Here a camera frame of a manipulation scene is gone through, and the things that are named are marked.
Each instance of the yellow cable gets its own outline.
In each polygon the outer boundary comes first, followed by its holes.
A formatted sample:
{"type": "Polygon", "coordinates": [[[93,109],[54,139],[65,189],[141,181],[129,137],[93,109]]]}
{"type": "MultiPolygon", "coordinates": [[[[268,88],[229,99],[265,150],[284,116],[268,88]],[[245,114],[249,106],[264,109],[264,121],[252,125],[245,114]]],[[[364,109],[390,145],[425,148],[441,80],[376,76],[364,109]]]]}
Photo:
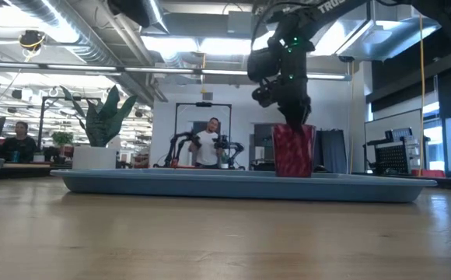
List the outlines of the yellow cable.
{"type": "Polygon", "coordinates": [[[425,107],[425,94],[426,94],[426,81],[425,81],[425,45],[423,41],[423,34],[422,34],[422,15],[419,14],[419,28],[421,29],[421,85],[422,85],[422,95],[421,95],[421,138],[419,139],[419,145],[421,146],[421,151],[419,152],[420,156],[420,164],[419,164],[419,176],[422,176],[422,169],[424,167],[423,163],[423,149],[424,149],[424,136],[425,136],[425,124],[424,124],[424,117],[422,111],[425,107]]]}
{"type": "MultiPolygon", "coordinates": [[[[354,76],[355,76],[355,61],[351,62],[351,105],[350,105],[350,128],[353,127],[353,98],[354,98],[354,76]]],[[[350,175],[353,173],[353,133],[351,133],[350,141],[350,175]]]]}
{"type": "Polygon", "coordinates": [[[46,36],[44,35],[44,36],[42,36],[42,38],[41,38],[38,42],[36,42],[36,43],[30,44],[30,45],[25,45],[25,44],[21,44],[21,43],[20,43],[20,46],[22,46],[22,47],[36,47],[37,45],[39,45],[40,43],[42,43],[42,42],[44,41],[45,38],[46,38],[46,36]]]}
{"type": "MultiPolygon", "coordinates": [[[[206,55],[207,55],[206,53],[203,53],[203,67],[202,67],[202,69],[205,69],[205,66],[207,64],[206,59],[205,59],[206,55]]],[[[205,94],[206,92],[207,92],[207,90],[205,89],[205,76],[201,75],[201,94],[205,94]]]]}

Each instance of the blue tray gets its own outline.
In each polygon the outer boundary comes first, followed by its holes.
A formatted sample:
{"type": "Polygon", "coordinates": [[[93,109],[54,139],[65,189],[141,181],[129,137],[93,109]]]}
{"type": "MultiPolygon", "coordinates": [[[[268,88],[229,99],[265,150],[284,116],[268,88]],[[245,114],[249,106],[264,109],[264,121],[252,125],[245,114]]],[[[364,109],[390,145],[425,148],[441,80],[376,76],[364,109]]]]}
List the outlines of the blue tray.
{"type": "Polygon", "coordinates": [[[433,180],[315,173],[311,178],[235,170],[53,170],[78,193],[308,201],[411,202],[433,180]]]}

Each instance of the bottle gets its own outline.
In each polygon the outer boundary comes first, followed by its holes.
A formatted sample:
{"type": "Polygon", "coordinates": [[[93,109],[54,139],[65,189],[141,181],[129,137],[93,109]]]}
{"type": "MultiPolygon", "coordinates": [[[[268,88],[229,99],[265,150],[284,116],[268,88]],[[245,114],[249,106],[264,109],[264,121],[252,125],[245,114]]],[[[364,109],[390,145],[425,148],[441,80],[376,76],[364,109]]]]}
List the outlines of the bottle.
{"type": "Polygon", "coordinates": [[[17,162],[19,162],[19,160],[20,160],[20,152],[18,152],[18,151],[13,152],[11,161],[13,163],[17,163],[17,162]]]}

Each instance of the white t-shirt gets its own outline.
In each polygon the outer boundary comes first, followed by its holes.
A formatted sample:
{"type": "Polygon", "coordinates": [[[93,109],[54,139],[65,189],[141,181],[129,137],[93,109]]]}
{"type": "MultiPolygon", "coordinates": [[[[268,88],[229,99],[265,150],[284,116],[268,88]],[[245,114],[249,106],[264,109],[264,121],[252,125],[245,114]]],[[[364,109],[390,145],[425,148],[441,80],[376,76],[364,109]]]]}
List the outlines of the white t-shirt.
{"type": "Polygon", "coordinates": [[[198,133],[200,137],[201,147],[198,150],[196,156],[196,162],[203,165],[214,165],[219,163],[219,158],[217,157],[217,150],[213,147],[213,138],[217,138],[219,135],[215,132],[208,133],[207,131],[202,131],[198,133]]]}

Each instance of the person sitting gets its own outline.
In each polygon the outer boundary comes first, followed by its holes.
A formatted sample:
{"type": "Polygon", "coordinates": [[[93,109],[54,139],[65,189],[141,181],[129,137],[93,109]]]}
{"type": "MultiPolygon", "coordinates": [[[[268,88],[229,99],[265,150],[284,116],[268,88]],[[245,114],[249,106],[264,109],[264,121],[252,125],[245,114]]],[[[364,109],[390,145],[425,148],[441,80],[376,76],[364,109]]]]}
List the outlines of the person sitting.
{"type": "Polygon", "coordinates": [[[28,136],[29,125],[26,122],[19,121],[15,124],[15,137],[10,137],[0,147],[0,153],[7,161],[16,161],[13,159],[14,152],[19,153],[19,163],[30,163],[33,161],[33,153],[36,151],[36,142],[28,136]]]}

